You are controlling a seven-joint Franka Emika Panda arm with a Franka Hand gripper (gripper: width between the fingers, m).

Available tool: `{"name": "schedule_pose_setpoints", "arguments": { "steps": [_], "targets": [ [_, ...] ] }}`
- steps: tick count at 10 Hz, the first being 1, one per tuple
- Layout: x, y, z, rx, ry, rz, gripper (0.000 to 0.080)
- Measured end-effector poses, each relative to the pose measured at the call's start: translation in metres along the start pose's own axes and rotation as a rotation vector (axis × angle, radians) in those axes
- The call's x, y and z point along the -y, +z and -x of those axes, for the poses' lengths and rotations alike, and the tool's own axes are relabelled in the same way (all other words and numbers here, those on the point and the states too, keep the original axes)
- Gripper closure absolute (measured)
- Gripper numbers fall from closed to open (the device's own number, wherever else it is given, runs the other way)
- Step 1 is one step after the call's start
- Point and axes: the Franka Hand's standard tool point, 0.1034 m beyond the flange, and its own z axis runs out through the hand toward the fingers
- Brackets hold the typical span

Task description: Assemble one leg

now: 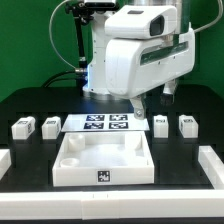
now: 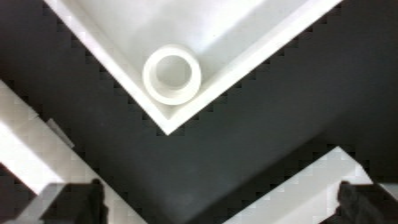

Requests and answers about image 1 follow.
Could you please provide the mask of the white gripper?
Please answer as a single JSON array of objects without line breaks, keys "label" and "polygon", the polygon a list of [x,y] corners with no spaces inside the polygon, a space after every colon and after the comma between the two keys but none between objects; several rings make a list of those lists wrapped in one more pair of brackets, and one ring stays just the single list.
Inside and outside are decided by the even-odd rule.
[{"label": "white gripper", "polygon": [[[168,81],[163,88],[163,91],[160,95],[160,103],[164,106],[170,106],[174,103],[175,92],[178,86],[178,82],[176,79]],[[138,95],[130,100],[133,109],[134,109],[134,117],[139,120],[143,120],[145,118],[145,105],[144,105],[144,97],[142,95]]]}]

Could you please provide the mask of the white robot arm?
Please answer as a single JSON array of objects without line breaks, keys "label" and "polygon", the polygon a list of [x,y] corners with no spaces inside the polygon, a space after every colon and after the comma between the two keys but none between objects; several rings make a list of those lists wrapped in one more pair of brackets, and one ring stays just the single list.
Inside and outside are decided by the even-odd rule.
[{"label": "white robot arm", "polygon": [[195,62],[190,0],[84,0],[93,17],[93,60],[85,90],[127,99],[146,116],[145,94],[159,86],[173,100],[176,80]]}]

